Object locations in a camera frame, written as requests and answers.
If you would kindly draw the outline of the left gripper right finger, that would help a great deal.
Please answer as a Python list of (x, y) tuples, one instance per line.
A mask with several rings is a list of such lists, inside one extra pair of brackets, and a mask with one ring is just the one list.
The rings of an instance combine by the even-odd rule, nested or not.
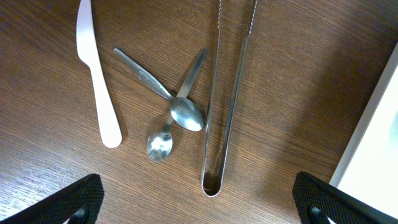
[(292, 189), (300, 221), (315, 223), (397, 223), (387, 215), (308, 172), (296, 175)]

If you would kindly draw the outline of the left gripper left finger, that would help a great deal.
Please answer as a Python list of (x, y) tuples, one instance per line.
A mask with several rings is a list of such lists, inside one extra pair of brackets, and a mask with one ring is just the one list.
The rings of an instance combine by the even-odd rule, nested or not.
[(89, 174), (1, 223), (95, 223), (103, 199), (100, 175)]

